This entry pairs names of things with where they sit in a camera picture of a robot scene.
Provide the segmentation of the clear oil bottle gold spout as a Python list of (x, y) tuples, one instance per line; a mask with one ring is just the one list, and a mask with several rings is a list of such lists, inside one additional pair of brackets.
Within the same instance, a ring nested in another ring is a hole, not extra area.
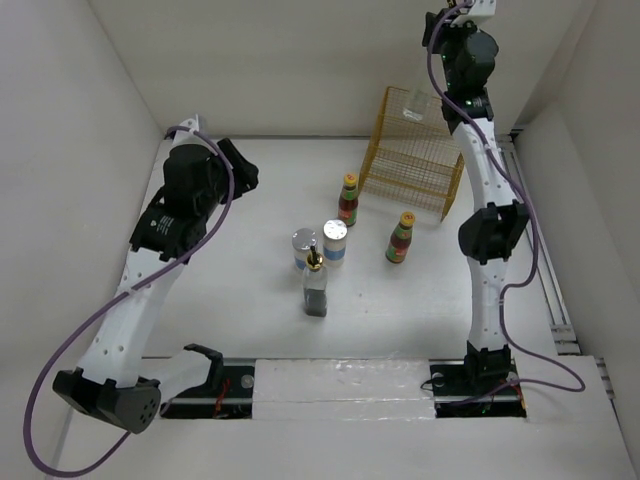
[(431, 101), (431, 94), (421, 88), (414, 88), (407, 94), (402, 113), (405, 118), (422, 122)]

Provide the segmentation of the dark soy bottle gold spout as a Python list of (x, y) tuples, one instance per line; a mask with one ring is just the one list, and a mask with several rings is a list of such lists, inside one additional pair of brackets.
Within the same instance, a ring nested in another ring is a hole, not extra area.
[(324, 318), (327, 314), (328, 271), (324, 257), (315, 246), (310, 247), (302, 275), (304, 311), (309, 316)]

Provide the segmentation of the silver-lid shaker jar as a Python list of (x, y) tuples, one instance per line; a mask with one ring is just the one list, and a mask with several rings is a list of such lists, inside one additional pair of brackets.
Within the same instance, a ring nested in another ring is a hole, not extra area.
[(300, 228), (292, 235), (292, 247), (294, 250), (294, 265), (299, 272), (306, 267), (306, 260), (311, 250), (320, 253), (318, 237), (311, 228)]
[(340, 267), (344, 263), (348, 228), (339, 219), (328, 220), (323, 226), (323, 256), (329, 266)]

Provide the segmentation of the sauce bottle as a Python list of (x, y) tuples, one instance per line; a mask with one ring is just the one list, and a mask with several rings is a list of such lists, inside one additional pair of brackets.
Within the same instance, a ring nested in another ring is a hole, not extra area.
[(412, 242), (415, 220), (416, 217), (413, 212), (406, 211), (401, 214), (386, 248), (385, 256), (388, 261), (400, 264), (406, 259)]
[(338, 203), (338, 218), (347, 227), (352, 227), (357, 221), (359, 204), (358, 177), (355, 173), (347, 173), (343, 177), (343, 185)]

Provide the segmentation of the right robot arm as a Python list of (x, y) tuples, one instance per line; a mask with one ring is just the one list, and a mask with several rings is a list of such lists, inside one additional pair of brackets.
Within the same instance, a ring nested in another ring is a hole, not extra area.
[(478, 402), (505, 388), (511, 349), (500, 323), (500, 294), (509, 258), (530, 220), (499, 160), (486, 83), (498, 46), (479, 28), (492, 15), (483, 1), (451, 1), (426, 16), (427, 55), (442, 59), (445, 85), (437, 87), (442, 115), (460, 147), (474, 202), (459, 227), (458, 242), (472, 285), (472, 323), (463, 360), (464, 402)]

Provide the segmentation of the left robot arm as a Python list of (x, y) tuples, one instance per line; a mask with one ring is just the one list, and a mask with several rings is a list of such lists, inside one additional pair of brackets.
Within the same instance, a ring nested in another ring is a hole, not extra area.
[(54, 378), (53, 391), (76, 411), (139, 434), (173, 397), (220, 390), (224, 360), (214, 349), (191, 343), (155, 374), (143, 373), (142, 356), (171, 287), (194, 249), (213, 234), (207, 223), (215, 208), (255, 189), (258, 174), (228, 138), (174, 140), (164, 183), (129, 240), (129, 269), (116, 305), (103, 314), (77, 366)]

